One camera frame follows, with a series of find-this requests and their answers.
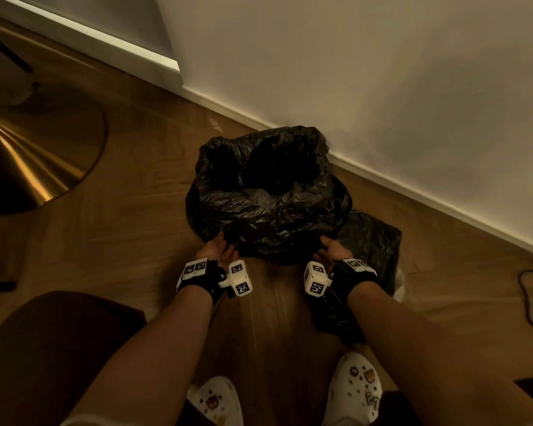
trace black wrist strap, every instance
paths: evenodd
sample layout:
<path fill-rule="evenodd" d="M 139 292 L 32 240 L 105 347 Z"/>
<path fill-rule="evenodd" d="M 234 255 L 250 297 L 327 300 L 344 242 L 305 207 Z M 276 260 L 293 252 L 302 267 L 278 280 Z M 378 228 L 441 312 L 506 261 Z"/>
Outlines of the black wrist strap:
<path fill-rule="evenodd" d="M 218 266 L 217 260 L 207 260 L 205 274 L 182 280 L 178 285 L 178 291 L 187 286 L 199 286 L 204 288 L 211 295 L 213 305 L 223 296 L 226 289 L 219 286 L 220 282 L 227 279 L 225 270 Z"/>
<path fill-rule="evenodd" d="M 349 293 L 358 284 L 373 281 L 379 284 L 379 277 L 374 269 L 361 260 L 347 259 L 335 262 L 332 272 L 332 291 L 337 295 L 344 306 L 347 305 Z"/>

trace crumpled black plastic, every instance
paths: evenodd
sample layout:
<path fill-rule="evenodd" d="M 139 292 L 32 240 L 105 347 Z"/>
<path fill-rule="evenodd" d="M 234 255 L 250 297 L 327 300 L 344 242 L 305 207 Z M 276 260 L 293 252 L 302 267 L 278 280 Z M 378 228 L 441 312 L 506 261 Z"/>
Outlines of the crumpled black plastic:
<path fill-rule="evenodd" d="M 379 276 L 379 285 L 389 295 L 395 292 L 395 274 L 402 233 L 396 227 L 359 211 L 349 213 L 349 221 L 337 239 L 353 257 L 369 264 Z M 331 287 L 321 298 L 306 296 L 313 323 L 322 332 L 340 337 L 346 345 L 366 342 L 363 332 L 348 308 L 335 297 Z"/>
<path fill-rule="evenodd" d="M 328 151 L 313 127 L 212 138 L 199 149 L 186 196 L 190 227 L 204 242 L 222 229 L 244 257 L 279 264 L 310 258 L 319 236 L 337 236 L 351 210 Z"/>

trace white wall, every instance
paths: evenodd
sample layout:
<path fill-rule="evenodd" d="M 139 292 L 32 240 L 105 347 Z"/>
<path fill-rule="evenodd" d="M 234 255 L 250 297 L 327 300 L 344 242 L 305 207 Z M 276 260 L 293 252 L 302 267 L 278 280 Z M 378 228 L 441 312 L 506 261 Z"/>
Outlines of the white wall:
<path fill-rule="evenodd" d="M 158 0 L 185 86 L 533 245 L 533 0 Z"/>
<path fill-rule="evenodd" d="M 156 0 L 22 0 L 174 58 Z"/>

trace person's right hand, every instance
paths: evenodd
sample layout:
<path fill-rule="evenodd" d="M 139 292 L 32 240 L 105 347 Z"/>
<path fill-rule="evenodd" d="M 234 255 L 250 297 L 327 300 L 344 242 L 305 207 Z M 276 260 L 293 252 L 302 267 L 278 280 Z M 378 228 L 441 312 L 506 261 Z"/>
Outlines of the person's right hand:
<path fill-rule="evenodd" d="M 333 269 L 334 261 L 343 260 L 344 258 L 353 258 L 353 254 L 339 241 L 330 239 L 327 236 L 320 236 L 320 241 L 324 247 L 317 253 L 313 254 L 313 259 L 325 266 L 325 271 L 330 273 Z"/>

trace forearm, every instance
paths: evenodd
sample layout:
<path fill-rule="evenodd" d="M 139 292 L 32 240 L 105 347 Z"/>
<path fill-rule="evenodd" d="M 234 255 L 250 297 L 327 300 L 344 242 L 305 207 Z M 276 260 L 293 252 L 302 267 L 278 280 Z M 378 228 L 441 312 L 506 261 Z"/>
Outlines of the forearm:
<path fill-rule="evenodd" d="M 526 424 L 533 400 L 439 325 L 364 282 L 348 304 L 379 362 L 426 424 Z"/>
<path fill-rule="evenodd" d="M 175 424 L 203 350 L 211 296 L 187 286 L 103 367 L 72 414 L 139 425 Z"/>

